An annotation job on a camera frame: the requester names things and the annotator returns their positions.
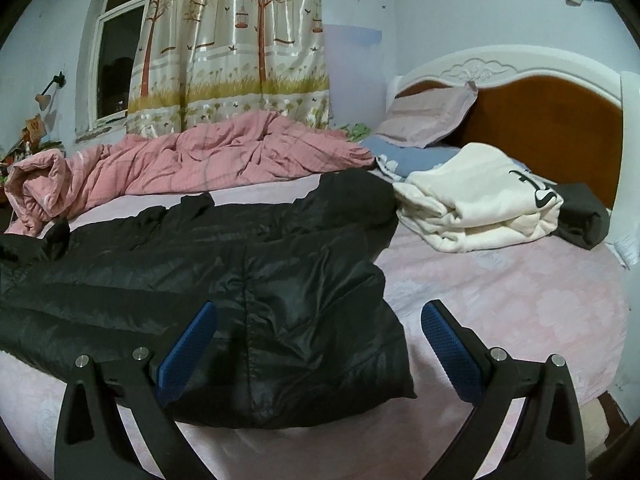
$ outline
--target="headboard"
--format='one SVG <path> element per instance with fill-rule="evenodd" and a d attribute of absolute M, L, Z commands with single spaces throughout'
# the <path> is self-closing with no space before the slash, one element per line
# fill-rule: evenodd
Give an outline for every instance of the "headboard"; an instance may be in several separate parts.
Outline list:
<path fill-rule="evenodd" d="M 621 78 L 593 59 L 554 48 L 486 46 L 450 54 L 396 78 L 388 104 L 396 97 L 468 80 L 478 85 L 478 102 L 445 139 L 448 144 L 485 142 L 535 174 L 563 184 L 585 182 L 613 208 L 610 241 L 635 229 L 640 218 L 640 171 L 635 168 L 640 164 L 634 163 L 640 161 L 640 112 L 631 111 L 640 109 L 640 76 L 623 73 Z"/>

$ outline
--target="black logo print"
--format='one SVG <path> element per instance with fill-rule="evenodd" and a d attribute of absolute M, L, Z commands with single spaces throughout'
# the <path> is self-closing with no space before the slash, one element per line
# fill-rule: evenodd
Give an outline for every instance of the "black logo print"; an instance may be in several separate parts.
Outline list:
<path fill-rule="evenodd" d="M 534 189 L 536 190 L 534 193 L 534 196 L 536 198 L 536 207 L 538 209 L 542 209 L 553 199 L 558 198 L 558 194 L 553 189 L 551 189 L 547 184 L 544 185 L 545 187 L 540 187 L 535 180 L 529 178 L 524 173 L 520 173 L 519 171 L 516 171 L 516 170 L 511 170 L 509 174 L 511 173 L 516 174 L 518 176 L 519 181 L 528 182 L 534 187 Z M 538 195 L 539 193 L 540 194 L 545 193 L 545 195 L 542 198 L 540 198 Z"/>

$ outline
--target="black jacket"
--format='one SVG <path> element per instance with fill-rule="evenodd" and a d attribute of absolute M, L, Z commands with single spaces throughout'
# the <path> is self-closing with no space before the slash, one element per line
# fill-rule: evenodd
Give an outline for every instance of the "black jacket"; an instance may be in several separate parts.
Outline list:
<path fill-rule="evenodd" d="M 327 174 L 293 204 L 183 198 L 135 218 L 0 235 L 0 349 L 62 380 L 75 359 L 130 356 L 207 297 L 219 330 L 177 419 L 314 426 L 414 397 L 402 325 L 372 259 L 396 228 L 390 184 Z"/>

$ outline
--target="white carved headboard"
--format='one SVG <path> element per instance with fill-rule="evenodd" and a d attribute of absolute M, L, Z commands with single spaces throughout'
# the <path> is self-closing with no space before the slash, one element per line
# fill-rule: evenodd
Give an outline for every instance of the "white carved headboard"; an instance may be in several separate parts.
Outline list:
<path fill-rule="evenodd" d="M 620 74 L 615 70 L 573 52 L 529 45 L 482 46 L 431 61 L 393 79 L 387 106 L 401 91 L 420 81 L 462 85 L 472 80 L 480 88 L 490 88 L 532 75 L 575 82 L 621 106 Z"/>
<path fill-rule="evenodd" d="M 596 60 L 555 48 L 483 46 L 449 54 L 396 77 L 388 88 L 387 106 L 400 92 L 423 81 L 457 86 L 473 80 L 479 88 L 493 88 L 537 75 L 573 82 L 623 109 L 622 166 L 607 241 L 635 232 L 640 221 L 639 75 L 621 76 Z"/>

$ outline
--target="window frame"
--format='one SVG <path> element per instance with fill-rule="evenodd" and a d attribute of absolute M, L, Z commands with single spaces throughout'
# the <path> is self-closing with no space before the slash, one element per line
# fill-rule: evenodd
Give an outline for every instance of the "window frame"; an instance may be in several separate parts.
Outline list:
<path fill-rule="evenodd" d="M 100 61 L 100 48 L 102 47 L 102 34 L 104 31 L 104 23 L 129 12 L 130 10 L 143 7 L 142 22 L 140 24 L 140 35 L 145 25 L 146 14 L 151 0 L 130 0 L 124 4 L 114 7 L 111 10 L 105 10 L 109 0 L 104 0 L 101 7 L 100 15 L 97 17 L 94 26 L 94 38 L 91 46 L 91 54 L 89 59 L 88 74 L 88 111 L 89 111 L 89 130 L 103 128 L 118 120 L 123 120 L 127 116 L 127 111 L 122 110 L 114 114 L 98 117 L 98 63 Z"/>

